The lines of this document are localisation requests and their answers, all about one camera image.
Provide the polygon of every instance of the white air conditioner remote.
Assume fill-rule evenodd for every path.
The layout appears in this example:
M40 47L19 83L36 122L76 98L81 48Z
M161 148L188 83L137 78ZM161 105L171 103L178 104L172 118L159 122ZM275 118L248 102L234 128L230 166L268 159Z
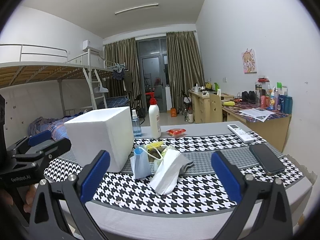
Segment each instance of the white air conditioner remote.
M247 134L244 130L240 127L236 126L235 124L228 124L228 128L240 138L244 143L252 143L254 138Z

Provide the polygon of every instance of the black and white houndstooth pattern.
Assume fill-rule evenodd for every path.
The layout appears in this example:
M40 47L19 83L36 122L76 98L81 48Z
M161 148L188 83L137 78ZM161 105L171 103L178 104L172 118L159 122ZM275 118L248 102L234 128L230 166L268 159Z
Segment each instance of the black and white houndstooth pattern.
M257 180L273 181L279 177L288 186L303 177L302 172L286 157L280 159L284 172L267 176L261 166L241 170L251 173ZM51 161L44 174L54 181L63 181L69 174L78 174L81 167L60 158ZM93 199L115 207L156 214L194 214L232 208L220 180L215 174L179 177L177 186L169 195L158 195L148 186L152 177L135 180L130 174L107 172Z
M251 144L265 143L266 140L255 132L249 132L255 138ZM178 138L135 138L134 147L148 144L150 142L163 141L164 145L173 145L180 152L194 152L194 151L210 151L231 149L235 147L248 146L242 142L235 134L215 135L215 136L201 136L201 137L178 137Z

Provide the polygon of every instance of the glass door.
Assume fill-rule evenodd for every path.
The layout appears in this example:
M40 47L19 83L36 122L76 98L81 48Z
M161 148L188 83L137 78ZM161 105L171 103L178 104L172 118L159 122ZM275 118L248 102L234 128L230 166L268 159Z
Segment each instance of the glass door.
M159 110L166 112L165 87L169 82L166 78L165 68L165 64L167 64L166 37L137 41L137 48L143 106L148 112L150 92L153 92Z

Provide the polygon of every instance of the upper bunk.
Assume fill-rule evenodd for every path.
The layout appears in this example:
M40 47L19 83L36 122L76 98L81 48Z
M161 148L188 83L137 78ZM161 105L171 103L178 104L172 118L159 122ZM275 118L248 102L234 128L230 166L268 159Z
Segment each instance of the upper bunk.
M100 78L107 78L112 75L114 70L125 68L124 64L116 64L103 60L103 66L94 66L91 62L92 51L68 59L68 51L65 49L30 45L30 44L0 44L0 50L4 47L18 47L20 49L19 61L0 63L0 88L10 87L19 84L41 82L49 80L66 80L66 79L89 79L95 78L96 70ZM46 51L33 52L30 48L40 48ZM55 61L22 61L23 55L36 55L36 57L51 57ZM57 62L57 58L62 58L63 62Z

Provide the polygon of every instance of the curtain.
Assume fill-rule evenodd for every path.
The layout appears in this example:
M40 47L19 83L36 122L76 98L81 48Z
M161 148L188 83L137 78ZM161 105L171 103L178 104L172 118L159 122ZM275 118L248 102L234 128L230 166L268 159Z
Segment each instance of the curtain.
M135 38L117 41L105 45L105 59L115 63L123 64L127 69L131 70L133 79L133 93L130 93L130 101L134 106L134 99L140 92L140 73L137 54L137 45ZM110 97L118 97L126 95L123 88L123 81L110 77L110 85L108 87Z
M167 33L168 70L172 106L178 108L181 90L204 85L203 67L193 32Z

